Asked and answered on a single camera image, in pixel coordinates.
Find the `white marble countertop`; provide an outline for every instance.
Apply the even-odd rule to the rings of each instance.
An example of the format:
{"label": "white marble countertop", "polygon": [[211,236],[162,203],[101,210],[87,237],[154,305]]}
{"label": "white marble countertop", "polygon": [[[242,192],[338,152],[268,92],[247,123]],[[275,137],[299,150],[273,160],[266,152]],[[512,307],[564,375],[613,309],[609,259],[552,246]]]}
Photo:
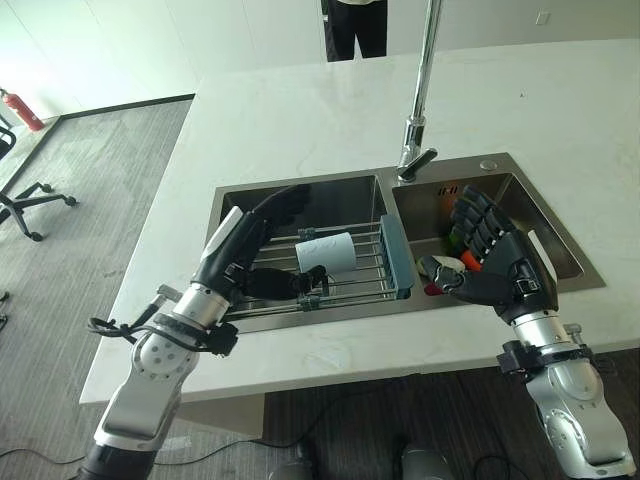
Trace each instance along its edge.
{"label": "white marble countertop", "polygon": [[[417,56],[206,79],[146,220],[112,318],[131,322],[160,283],[183,289],[217,186],[395,165]],[[426,146],[440,160],[509,152],[607,287],[560,296],[596,351],[640,345],[640,41],[442,52]],[[244,334],[202,355],[184,401],[496,364],[512,330],[481,306]],[[107,401],[129,344],[103,339],[81,403]]]}

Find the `dish rack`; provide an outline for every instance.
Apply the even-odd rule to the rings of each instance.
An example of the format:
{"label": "dish rack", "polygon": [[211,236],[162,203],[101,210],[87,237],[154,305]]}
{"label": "dish rack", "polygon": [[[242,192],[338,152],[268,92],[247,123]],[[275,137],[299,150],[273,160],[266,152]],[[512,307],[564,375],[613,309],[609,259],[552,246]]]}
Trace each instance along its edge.
{"label": "dish rack", "polygon": [[298,273],[296,243],[348,232],[356,251],[353,271],[328,275],[321,285],[294,300],[242,297],[226,315],[229,320],[288,312],[348,307],[408,298],[414,274],[399,220],[382,215],[379,221],[301,228],[297,235],[274,237],[262,247],[254,267]]}

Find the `faucet handle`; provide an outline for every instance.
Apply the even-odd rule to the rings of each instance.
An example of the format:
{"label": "faucet handle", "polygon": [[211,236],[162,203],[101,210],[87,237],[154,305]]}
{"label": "faucet handle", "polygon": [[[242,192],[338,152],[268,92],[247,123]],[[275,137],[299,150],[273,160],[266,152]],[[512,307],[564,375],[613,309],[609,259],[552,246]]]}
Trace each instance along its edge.
{"label": "faucet handle", "polygon": [[438,151],[435,148],[429,148],[418,155],[406,167],[398,168],[398,180],[401,182],[411,183],[416,179],[416,172],[424,167],[431,160],[436,158]]}

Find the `fire extinguisher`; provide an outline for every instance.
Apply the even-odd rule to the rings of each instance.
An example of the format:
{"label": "fire extinguisher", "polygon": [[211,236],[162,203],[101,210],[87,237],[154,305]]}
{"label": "fire extinguisher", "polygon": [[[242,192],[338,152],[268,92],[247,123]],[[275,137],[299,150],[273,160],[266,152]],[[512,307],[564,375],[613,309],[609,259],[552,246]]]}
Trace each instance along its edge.
{"label": "fire extinguisher", "polygon": [[22,99],[16,95],[15,93],[9,93],[3,88],[0,88],[0,96],[2,97],[2,101],[13,110],[16,115],[20,117],[20,119],[29,127],[29,130],[35,132],[44,128],[44,123],[36,114],[31,111],[27,104],[22,101]]}

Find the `faucet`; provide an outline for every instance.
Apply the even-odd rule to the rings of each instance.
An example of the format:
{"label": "faucet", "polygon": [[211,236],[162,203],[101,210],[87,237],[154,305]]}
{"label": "faucet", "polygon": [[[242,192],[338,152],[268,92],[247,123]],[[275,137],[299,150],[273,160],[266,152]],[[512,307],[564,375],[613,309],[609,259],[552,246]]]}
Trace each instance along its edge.
{"label": "faucet", "polygon": [[404,145],[400,163],[396,168],[398,180],[405,183],[413,182],[416,172],[433,160],[438,152],[429,148],[420,154],[422,134],[424,132],[424,102],[427,98],[429,76],[433,65],[442,0],[427,0],[427,19],[424,27],[424,39],[422,44],[422,58],[418,68],[418,80],[416,82],[416,94],[413,100],[413,111],[407,117],[407,127],[404,133]]}

